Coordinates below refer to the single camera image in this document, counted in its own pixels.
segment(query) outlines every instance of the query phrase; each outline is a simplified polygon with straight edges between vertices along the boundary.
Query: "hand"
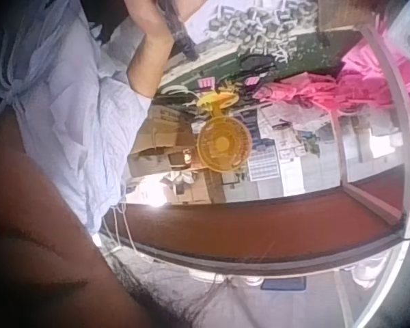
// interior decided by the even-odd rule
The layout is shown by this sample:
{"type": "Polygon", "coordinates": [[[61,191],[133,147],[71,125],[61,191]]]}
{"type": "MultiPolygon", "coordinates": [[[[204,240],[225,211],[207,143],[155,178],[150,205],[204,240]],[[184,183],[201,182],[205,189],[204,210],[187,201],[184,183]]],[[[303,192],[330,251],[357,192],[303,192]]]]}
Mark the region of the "hand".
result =
{"type": "MultiPolygon", "coordinates": [[[[181,21],[187,21],[206,0],[175,0],[181,21]]],[[[146,36],[153,39],[170,39],[172,36],[163,15],[156,7],[156,0],[124,0],[129,15],[146,36]]]]}

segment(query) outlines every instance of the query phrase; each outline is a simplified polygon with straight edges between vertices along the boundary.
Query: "skin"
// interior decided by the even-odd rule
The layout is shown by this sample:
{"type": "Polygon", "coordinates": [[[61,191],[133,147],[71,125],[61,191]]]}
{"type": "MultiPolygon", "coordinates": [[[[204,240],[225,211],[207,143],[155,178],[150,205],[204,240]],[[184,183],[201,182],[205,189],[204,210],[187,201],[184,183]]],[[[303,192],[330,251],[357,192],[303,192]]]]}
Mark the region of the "skin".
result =
{"type": "MultiPolygon", "coordinates": [[[[204,0],[179,1],[187,19],[204,0]]],[[[125,0],[145,38],[129,68],[131,87],[152,97],[173,45],[152,0],[125,0]]],[[[12,108],[0,117],[0,288],[30,309],[31,327],[151,327],[53,183],[25,154],[12,108]],[[58,298],[64,286],[79,285],[58,298]]],[[[9,313],[0,312],[0,327],[9,313]]]]}

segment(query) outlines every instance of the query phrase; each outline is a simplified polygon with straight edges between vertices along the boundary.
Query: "pink cloth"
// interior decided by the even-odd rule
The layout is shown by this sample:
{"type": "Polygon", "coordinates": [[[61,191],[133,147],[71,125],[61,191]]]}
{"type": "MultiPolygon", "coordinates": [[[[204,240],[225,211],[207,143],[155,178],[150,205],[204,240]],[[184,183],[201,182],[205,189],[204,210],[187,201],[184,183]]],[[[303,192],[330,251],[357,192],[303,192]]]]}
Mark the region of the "pink cloth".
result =
{"type": "MultiPolygon", "coordinates": [[[[410,61],[387,46],[398,65],[410,94],[410,61]]],[[[302,73],[261,87],[254,95],[261,101],[287,101],[294,98],[311,102],[327,111],[352,109],[360,104],[392,107],[392,95],[372,49],[362,40],[343,58],[344,67],[336,80],[330,76],[302,73]]]]}
{"type": "Polygon", "coordinates": [[[336,80],[330,76],[302,73],[261,87],[254,98],[261,101],[287,101],[297,98],[301,103],[312,103],[325,110],[349,107],[346,97],[340,95],[336,80]]]}

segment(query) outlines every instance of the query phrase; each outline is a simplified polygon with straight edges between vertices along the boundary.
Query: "person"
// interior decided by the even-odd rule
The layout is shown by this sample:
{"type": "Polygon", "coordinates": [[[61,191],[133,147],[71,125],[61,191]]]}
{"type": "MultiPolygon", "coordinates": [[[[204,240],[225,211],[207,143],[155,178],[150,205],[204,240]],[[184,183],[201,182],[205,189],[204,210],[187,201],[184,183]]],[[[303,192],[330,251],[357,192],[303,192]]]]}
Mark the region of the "person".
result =
{"type": "MultiPolygon", "coordinates": [[[[177,0],[181,19],[203,2],[177,0]]],[[[116,175],[173,45],[153,0],[125,4],[144,34],[126,72],[100,68],[77,0],[17,1],[1,20],[0,327],[197,319],[199,310],[161,301],[118,261],[116,277],[91,239],[105,203],[118,201],[116,175]]]]}
{"type": "MultiPolygon", "coordinates": [[[[125,0],[142,41],[123,67],[93,39],[79,0],[15,2],[0,20],[0,118],[12,108],[25,152],[95,234],[123,196],[172,35],[155,1],[125,0]]],[[[177,2],[186,21],[204,0],[177,2]]]]}

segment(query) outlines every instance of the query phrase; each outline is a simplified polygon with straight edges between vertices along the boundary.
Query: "metal frame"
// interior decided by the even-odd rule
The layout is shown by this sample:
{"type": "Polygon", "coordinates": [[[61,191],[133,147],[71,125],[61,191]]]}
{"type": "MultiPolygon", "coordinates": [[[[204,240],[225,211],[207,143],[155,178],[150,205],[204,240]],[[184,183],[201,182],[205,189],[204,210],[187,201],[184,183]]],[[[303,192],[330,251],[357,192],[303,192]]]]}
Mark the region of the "metal frame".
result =
{"type": "Polygon", "coordinates": [[[369,208],[389,225],[396,226],[400,223],[402,213],[397,208],[383,202],[379,198],[376,198],[375,196],[361,190],[360,188],[357,188],[352,184],[342,183],[342,187],[345,193],[369,208]]]}
{"type": "Polygon", "coordinates": [[[346,287],[343,284],[342,272],[340,270],[334,270],[334,282],[336,283],[336,290],[342,308],[344,328],[351,328],[354,325],[353,312],[351,304],[349,303],[346,287]]]}
{"type": "Polygon", "coordinates": [[[407,145],[403,147],[405,151],[405,186],[402,205],[405,211],[403,230],[405,241],[393,248],[379,285],[369,300],[368,305],[354,324],[355,328],[364,328],[375,312],[377,312],[390,288],[393,286],[410,245],[410,98],[393,57],[384,45],[380,35],[370,25],[363,25],[359,27],[359,30],[374,51],[387,79],[394,104],[397,108],[404,145],[407,145]]]}
{"type": "Polygon", "coordinates": [[[370,25],[362,25],[359,30],[374,51],[383,70],[398,113],[402,139],[406,145],[403,147],[405,185],[402,206],[406,213],[404,238],[410,239],[410,97],[392,55],[375,28],[370,25]]]}
{"type": "MultiPolygon", "coordinates": [[[[123,245],[131,247],[128,238],[120,237],[123,245]]],[[[355,247],[340,253],[318,256],[307,260],[294,260],[289,262],[227,262],[223,259],[204,259],[190,255],[175,254],[161,249],[134,242],[136,249],[143,254],[157,258],[160,261],[175,264],[189,269],[214,272],[222,275],[243,275],[258,277],[298,277],[302,275],[315,275],[330,272],[334,269],[348,267],[349,265],[364,260],[382,251],[388,250],[402,242],[396,234],[390,234],[371,243],[355,247]]]]}
{"type": "Polygon", "coordinates": [[[331,126],[333,128],[334,137],[336,139],[339,169],[340,169],[340,182],[342,184],[348,182],[348,165],[346,163],[346,152],[344,150],[343,134],[340,128],[339,117],[336,111],[330,112],[331,126]]]}

